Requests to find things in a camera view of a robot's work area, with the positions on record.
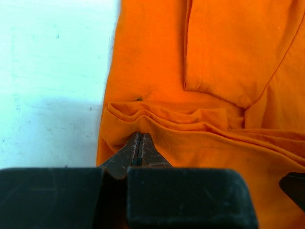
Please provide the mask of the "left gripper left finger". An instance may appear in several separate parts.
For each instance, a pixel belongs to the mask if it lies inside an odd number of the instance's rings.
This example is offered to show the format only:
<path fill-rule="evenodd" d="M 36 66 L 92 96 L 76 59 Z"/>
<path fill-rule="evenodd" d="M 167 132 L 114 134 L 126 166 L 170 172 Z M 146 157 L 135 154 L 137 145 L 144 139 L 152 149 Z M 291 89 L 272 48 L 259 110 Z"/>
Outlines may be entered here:
<path fill-rule="evenodd" d="M 3 229 L 125 229 L 126 170 L 141 134 L 99 167 L 0 171 Z"/>

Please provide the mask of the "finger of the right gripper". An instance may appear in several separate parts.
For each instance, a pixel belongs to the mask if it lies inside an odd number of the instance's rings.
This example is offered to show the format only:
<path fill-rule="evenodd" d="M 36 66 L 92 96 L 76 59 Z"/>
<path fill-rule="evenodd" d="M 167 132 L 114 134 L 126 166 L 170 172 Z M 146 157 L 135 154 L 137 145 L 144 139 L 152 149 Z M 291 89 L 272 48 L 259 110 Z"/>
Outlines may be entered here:
<path fill-rule="evenodd" d="M 290 172 L 279 181 L 281 190 L 302 210 L 305 211 L 305 174 Z"/>

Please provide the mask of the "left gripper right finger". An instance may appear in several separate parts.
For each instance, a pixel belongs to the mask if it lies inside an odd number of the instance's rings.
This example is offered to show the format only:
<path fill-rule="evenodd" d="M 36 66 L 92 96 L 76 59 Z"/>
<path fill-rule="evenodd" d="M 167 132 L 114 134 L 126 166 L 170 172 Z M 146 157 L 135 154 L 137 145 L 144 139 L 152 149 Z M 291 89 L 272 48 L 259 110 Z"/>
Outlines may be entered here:
<path fill-rule="evenodd" d="M 131 229 L 256 229 L 242 176 L 226 168 L 172 167 L 149 134 L 131 136 L 126 218 Z"/>

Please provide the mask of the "orange t shirt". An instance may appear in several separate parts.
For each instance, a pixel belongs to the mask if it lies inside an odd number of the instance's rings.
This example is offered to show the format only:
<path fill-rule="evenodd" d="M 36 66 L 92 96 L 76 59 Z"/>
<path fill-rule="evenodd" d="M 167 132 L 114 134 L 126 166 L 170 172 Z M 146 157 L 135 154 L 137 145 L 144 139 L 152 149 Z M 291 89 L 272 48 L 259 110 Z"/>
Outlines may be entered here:
<path fill-rule="evenodd" d="M 227 167 L 262 229 L 302 229 L 280 189 L 305 170 L 302 0 L 123 0 L 97 164 L 136 131 L 177 167 Z"/>

